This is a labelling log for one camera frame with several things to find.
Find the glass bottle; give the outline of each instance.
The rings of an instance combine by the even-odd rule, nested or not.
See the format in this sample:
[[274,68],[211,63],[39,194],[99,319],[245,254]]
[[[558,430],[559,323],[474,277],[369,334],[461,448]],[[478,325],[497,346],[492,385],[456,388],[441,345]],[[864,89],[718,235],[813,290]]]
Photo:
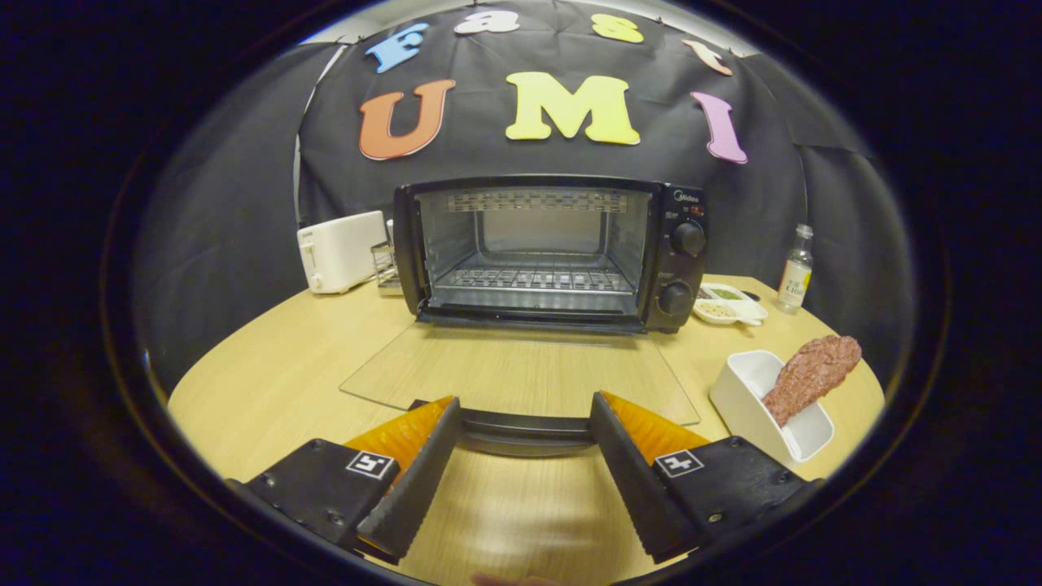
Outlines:
[[789,250],[785,262],[785,272],[778,285],[776,304],[782,311],[794,314],[803,304],[803,296],[811,285],[811,268],[814,258],[811,255],[811,238],[814,230],[807,224],[796,224],[796,241]]

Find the steak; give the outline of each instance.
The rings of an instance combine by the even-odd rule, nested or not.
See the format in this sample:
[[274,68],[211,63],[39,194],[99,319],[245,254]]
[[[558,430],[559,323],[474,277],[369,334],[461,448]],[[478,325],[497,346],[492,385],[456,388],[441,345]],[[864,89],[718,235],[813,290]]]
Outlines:
[[780,428],[840,386],[860,360],[861,345],[850,336],[811,340],[778,372],[764,407]]

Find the orange letter u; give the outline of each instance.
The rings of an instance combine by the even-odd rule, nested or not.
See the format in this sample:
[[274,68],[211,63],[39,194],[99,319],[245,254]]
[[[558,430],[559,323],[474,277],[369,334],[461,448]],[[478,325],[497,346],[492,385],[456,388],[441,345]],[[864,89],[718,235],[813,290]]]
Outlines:
[[404,94],[392,92],[362,104],[358,108],[362,111],[362,132],[358,136],[362,154],[376,161],[386,161],[413,154],[430,144],[442,128],[445,93],[454,87],[455,81],[452,79],[417,87],[414,93],[420,96],[420,119],[412,132],[401,137],[391,136],[391,114],[394,112],[394,104],[405,97]]

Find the yellow letter m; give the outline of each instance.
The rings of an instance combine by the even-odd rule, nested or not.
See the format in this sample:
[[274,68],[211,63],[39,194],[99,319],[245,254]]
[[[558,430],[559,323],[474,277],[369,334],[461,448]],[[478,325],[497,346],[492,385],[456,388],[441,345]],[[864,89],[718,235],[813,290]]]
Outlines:
[[568,92],[549,73],[523,72],[506,76],[518,88],[518,116],[506,127],[506,138],[515,141],[540,141],[550,136],[543,123],[543,111],[550,116],[561,133],[573,138],[588,114],[593,122],[586,136],[600,143],[636,145],[641,136],[629,125],[624,94],[629,84],[615,77],[591,75],[574,94]]

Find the bottle label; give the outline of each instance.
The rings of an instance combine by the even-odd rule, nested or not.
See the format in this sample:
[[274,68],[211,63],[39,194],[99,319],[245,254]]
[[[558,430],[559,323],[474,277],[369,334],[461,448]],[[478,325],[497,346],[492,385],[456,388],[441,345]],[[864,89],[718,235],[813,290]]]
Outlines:
[[811,269],[786,261],[785,274],[782,275],[782,285],[778,286],[778,299],[786,304],[800,307],[803,304],[803,296],[807,295],[807,288],[811,285]]

